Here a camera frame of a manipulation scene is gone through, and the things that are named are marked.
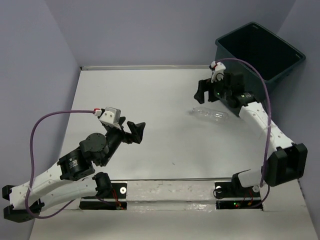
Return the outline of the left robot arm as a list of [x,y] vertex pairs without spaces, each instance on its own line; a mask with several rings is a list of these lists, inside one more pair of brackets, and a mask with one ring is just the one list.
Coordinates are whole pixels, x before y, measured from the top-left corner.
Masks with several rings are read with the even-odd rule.
[[114,194],[110,177],[105,172],[95,172],[94,167],[105,167],[120,144],[140,144],[145,122],[127,122],[129,132],[124,131],[125,117],[118,122],[103,121],[106,133],[92,133],[78,147],[62,156],[48,170],[18,186],[6,185],[2,197],[9,201],[3,217],[15,223],[41,219],[40,213],[53,206],[74,200],[93,197],[103,199]]

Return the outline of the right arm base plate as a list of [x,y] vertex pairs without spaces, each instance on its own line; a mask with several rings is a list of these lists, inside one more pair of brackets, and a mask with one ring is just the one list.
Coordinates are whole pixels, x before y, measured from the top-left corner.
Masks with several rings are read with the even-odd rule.
[[216,210],[262,209],[258,205],[262,200],[260,192],[251,188],[236,188],[231,181],[218,181],[214,183],[213,197],[216,199]]

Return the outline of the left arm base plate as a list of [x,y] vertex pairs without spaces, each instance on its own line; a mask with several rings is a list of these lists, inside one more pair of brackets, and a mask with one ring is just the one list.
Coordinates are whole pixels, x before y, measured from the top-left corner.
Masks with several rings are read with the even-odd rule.
[[95,196],[87,196],[80,199],[81,210],[108,210],[122,211],[127,209],[127,185],[126,181],[112,181],[113,190],[105,198],[98,199]]

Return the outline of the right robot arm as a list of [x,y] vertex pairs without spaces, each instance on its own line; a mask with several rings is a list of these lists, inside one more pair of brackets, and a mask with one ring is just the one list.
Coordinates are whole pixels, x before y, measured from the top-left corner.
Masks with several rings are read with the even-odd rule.
[[222,101],[244,120],[259,139],[265,140],[263,165],[260,169],[248,169],[232,176],[230,190],[242,196],[249,188],[269,185],[275,187],[304,175],[308,150],[303,143],[294,143],[269,119],[266,111],[253,91],[245,87],[241,73],[218,73],[216,80],[209,78],[198,81],[194,99],[200,104]]

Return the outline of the large clear unlabeled bottle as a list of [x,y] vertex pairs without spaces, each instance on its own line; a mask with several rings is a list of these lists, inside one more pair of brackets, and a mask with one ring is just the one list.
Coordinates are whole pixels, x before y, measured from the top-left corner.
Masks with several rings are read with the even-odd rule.
[[193,107],[188,114],[198,120],[211,123],[224,123],[229,119],[228,113],[203,106]]

